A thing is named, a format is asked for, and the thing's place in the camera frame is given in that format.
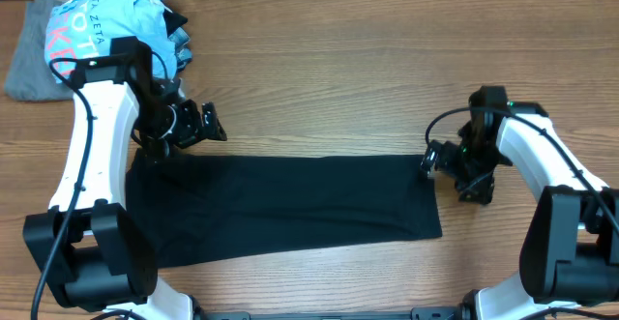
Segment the black t-shirt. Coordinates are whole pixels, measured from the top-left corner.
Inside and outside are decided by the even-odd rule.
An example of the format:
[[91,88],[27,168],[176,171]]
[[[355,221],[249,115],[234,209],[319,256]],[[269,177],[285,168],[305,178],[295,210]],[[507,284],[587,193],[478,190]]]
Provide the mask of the black t-shirt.
[[442,235],[421,158],[135,154],[127,209],[161,268]]

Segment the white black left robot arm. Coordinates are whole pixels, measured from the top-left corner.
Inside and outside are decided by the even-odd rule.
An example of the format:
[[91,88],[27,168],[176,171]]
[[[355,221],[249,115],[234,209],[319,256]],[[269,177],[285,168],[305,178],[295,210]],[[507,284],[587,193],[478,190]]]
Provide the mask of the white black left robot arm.
[[126,208],[129,145],[165,157],[227,135],[212,103],[160,92],[152,54],[75,59],[61,81],[74,93],[74,126],[62,179],[46,212],[26,218],[24,241],[40,269],[30,316],[43,292],[99,319],[202,319],[198,301],[158,275],[154,249]]

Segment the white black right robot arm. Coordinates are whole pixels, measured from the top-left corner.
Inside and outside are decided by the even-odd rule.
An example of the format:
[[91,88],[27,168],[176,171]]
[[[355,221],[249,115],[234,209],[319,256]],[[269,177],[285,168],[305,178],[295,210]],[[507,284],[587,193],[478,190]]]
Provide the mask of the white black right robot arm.
[[513,166],[537,207],[518,270],[469,292],[456,319],[596,318],[595,305],[618,299],[618,192],[589,172],[535,102],[470,103],[459,144],[427,139],[420,175],[443,171],[462,201],[487,204],[497,165]]

